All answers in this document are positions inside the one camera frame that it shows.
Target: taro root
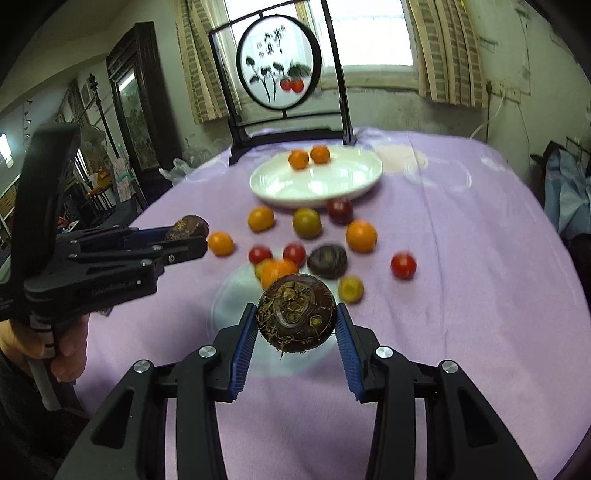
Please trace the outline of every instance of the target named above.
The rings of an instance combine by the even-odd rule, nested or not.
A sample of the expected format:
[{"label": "taro root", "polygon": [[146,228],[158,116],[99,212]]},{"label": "taro root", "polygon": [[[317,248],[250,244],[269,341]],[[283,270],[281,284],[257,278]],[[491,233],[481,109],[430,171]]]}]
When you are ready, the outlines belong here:
[{"label": "taro root", "polygon": [[186,215],[176,222],[166,233],[166,240],[182,240],[191,236],[202,236],[207,238],[209,235],[209,225],[197,215]]},{"label": "taro root", "polygon": [[340,278],[347,271],[347,252],[340,245],[318,247],[308,257],[308,268],[321,278]]},{"label": "taro root", "polygon": [[263,337],[282,354],[303,353],[332,335],[336,303],[318,278],[286,275],[262,295],[256,320]]}]

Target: striped curtain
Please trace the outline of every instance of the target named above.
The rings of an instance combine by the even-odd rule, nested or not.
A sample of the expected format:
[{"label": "striped curtain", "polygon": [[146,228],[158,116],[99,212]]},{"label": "striped curtain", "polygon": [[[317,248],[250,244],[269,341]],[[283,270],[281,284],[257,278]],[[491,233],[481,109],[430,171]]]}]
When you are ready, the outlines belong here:
[{"label": "striped curtain", "polygon": [[[178,46],[196,124],[228,116],[207,34],[213,28],[203,0],[173,0]],[[233,93],[237,106],[238,97]]]},{"label": "striped curtain", "polygon": [[407,0],[419,92],[434,102],[484,108],[486,79],[465,0]]}]

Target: electrical outlet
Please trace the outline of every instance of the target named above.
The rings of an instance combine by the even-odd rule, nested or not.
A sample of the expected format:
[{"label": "electrical outlet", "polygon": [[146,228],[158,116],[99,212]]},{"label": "electrical outlet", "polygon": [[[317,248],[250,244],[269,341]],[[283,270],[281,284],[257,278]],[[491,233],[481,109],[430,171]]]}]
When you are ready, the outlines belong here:
[{"label": "electrical outlet", "polygon": [[505,99],[510,102],[515,102],[517,104],[521,103],[521,89],[499,80],[492,82],[492,94],[499,97],[505,97]]}]

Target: human hand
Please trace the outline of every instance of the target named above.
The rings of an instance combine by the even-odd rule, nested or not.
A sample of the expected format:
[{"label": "human hand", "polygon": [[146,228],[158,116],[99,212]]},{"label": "human hand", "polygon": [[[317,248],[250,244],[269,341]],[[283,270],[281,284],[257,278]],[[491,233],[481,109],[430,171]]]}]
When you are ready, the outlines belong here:
[{"label": "human hand", "polygon": [[[60,339],[60,355],[51,362],[51,373],[59,382],[72,382],[86,368],[86,337],[89,315],[78,317]],[[39,335],[20,322],[0,322],[0,349],[27,375],[31,370],[27,358],[41,358],[45,343]]]}]

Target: white plate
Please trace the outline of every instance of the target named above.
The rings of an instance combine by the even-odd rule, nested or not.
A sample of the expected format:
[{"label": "white plate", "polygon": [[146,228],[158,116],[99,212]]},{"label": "white plate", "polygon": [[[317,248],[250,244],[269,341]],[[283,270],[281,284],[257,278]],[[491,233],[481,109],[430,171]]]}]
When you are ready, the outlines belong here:
[{"label": "white plate", "polygon": [[290,152],[275,155],[251,175],[252,192],[260,199],[287,208],[320,207],[328,199],[355,199],[382,176],[382,161],[371,150],[329,146],[330,162],[294,170]]}]

